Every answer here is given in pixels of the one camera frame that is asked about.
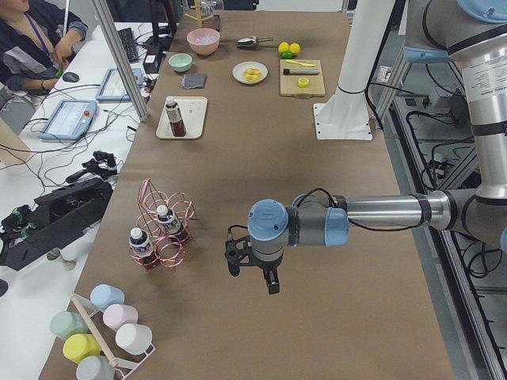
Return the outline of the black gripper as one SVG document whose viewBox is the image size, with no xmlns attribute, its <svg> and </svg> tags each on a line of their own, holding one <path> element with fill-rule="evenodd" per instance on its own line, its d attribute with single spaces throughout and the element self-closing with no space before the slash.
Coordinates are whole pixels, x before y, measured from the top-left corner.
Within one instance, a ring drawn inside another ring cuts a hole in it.
<svg viewBox="0 0 507 380">
<path fill-rule="evenodd" d="M 276 253 L 271 258 L 260 258 L 250 243 L 250 237 L 245 236 L 239 239 L 228 237 L 225 242 L 225 258 L 229 273 L 233 277 L 240 274 L 240 267 L 259 267 L 263 270 L 268 293 L 275 295 L 280 292 L 280 281 L 277 274 L 277 267 L 283 260 L 283 253 Z"/>
</svg>

